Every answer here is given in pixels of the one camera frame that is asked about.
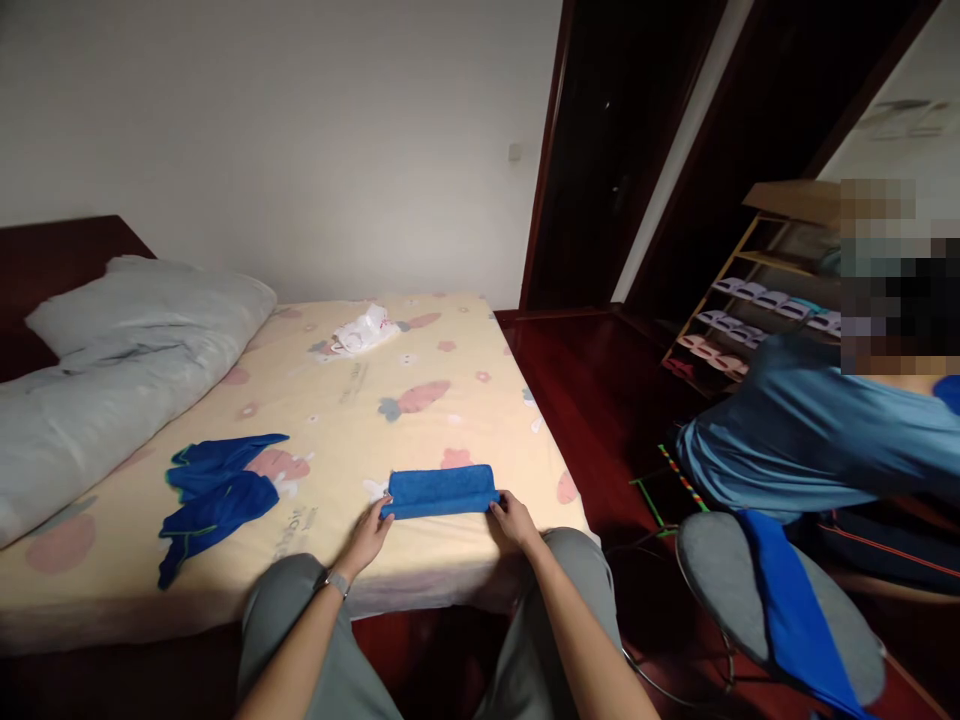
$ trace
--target wooden floor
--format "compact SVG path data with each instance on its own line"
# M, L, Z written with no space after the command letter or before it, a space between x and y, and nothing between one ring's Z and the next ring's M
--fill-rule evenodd
M656 448L675 420L703 398L658 367L660 353L612 315L518 321L504 328L520 369L583 497L605 548L654 527L629 481L659 469ZM722 686L715 627L694 602L668 543L613 552L620 629L658 682L687 698ZM369 618L354 633L407 718L469 718L496 663L507 619L471 608ZM0 663L0 716L227 718L233 709L240 638L236 626L142 648ZM760 675L738 658L738 675ZM653 689L664 718L807 720L807 698L781 685L737 686L713 713L687 710ZM937 717L896 673L872 711L882 718Z

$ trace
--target blue towel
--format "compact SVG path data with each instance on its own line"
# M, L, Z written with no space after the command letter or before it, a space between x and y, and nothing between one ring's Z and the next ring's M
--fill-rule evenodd
M267 446L289 435L260 435L234 440L207 440L190 445L171 458L177 467L167 482L180 491L183 506L163 521L160 537L172 541L160 563L161 590L174 581L187 558L229 536L277 504L268 478L245 468Z
M757 588L773 659L843 717L872 718L857 700L810 578L783 525L756 510L737 514L757 562Z
M391 513L397 520L429 515L486 512L491 502L500 502L489 465L470 465L450 470L410 470L390 475L393 502L380 517Z
M933 394L943 400L948 408L960 415L960 375L947 375L934 386Z

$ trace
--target white wall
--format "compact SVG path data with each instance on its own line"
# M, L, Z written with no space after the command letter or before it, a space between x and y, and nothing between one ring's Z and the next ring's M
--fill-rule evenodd
M7 0L0 225L117 213L285 301L517 307L560 7Z
M960 103L960 0L943 0L867 110L896 100ZM917 222L891 226L904 236L930 237L931 220L960 218L960 129L931 138L874 140L870 123L847 135L820 178L913 179Z
M660 218L667 207L670 195L673 194L677 178L680 177L680 171L683 169L690 148L693 147L693 141L700 130L700 123L703 122L703 117L707 114L707 108L710 107L710 101L713 100L713 94L720 83L720 77L723 75L730 54L737 44L740 30L743 28L743 23L747 19L752 6L753 0L728 0L727 2L727 7L720 18L720 24L717 26L717 32L713 37L713 42L707 51L707 57L704 59L700 76L697 78L690 95L687 109L680 121L680 127L677 129L673 145L670 146L670 152L660 173L660 179L657 180L657 185L650 196L650 203L647 205L647 211L640 222L637 237L623 266L620 281L613 292L611 298L613 302L622 302L630 292L630 286L633 285L634 278L637 276L637 271L643 262L643 256L647 252L653 233L656 231L657 225L660 224Z

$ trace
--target yellow bed sheet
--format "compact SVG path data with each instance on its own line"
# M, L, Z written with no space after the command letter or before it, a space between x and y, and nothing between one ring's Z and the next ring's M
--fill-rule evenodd
M0 552L0 652L21 654L199 632L239 618L257 577L291 553L330 563L392 470L486 463L543 528L589 532L579 494L486 302L382 301L402 330L355 358L331 333L366 302L278 308L237 365L56 524ZM253 469L280 502L188 560L157 589L163 519L179 507L169 459L203 440L285 433ZM491 518L394 524L350 595L354 617L453 603L503 608L513 563Z

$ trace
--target wrist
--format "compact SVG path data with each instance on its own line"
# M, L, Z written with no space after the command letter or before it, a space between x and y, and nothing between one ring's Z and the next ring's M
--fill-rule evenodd
M337 573L337 575L340 575L351 585L353 585L354 580L357 579L357 575L360 574L360 571L348 562L334 563L334 566L330 568L330 572Z

